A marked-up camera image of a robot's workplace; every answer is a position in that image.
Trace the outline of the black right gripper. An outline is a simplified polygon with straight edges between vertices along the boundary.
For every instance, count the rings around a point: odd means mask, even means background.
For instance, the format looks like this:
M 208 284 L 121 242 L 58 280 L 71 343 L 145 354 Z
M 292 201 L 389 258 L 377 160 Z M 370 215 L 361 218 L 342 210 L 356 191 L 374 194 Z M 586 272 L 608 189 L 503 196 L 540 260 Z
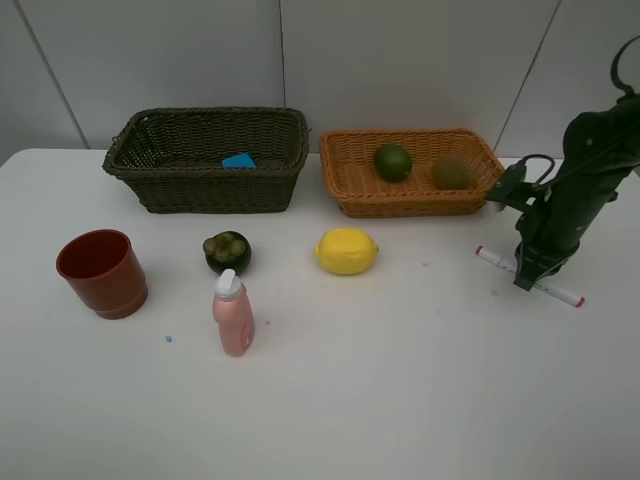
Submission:
M 575 175 L 555 184 L 535 211 L 535 227 L 522 225 L 514 284 L 530 291 L 542 273 L 558 272 L 605 204 L 617 197 L 619 184 L 618 174 Z

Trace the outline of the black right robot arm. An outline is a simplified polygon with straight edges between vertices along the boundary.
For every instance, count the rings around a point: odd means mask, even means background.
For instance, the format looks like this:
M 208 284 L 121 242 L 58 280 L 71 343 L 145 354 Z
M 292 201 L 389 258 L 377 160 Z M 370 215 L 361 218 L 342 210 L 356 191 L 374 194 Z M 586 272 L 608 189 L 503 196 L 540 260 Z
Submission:
M 619 76 L 619 62 L 637 36 L 618 50 L 610 77 L 622 96 L 602 112 L 583 112 L 563 138 L 564 160 L 555 177 L 536 187 L 538 197 L 516 223 L 514 284 L 526 291 L 556 274 L 578 250 L 582 236 L 620 183 L 639 166 L 639 93 Z

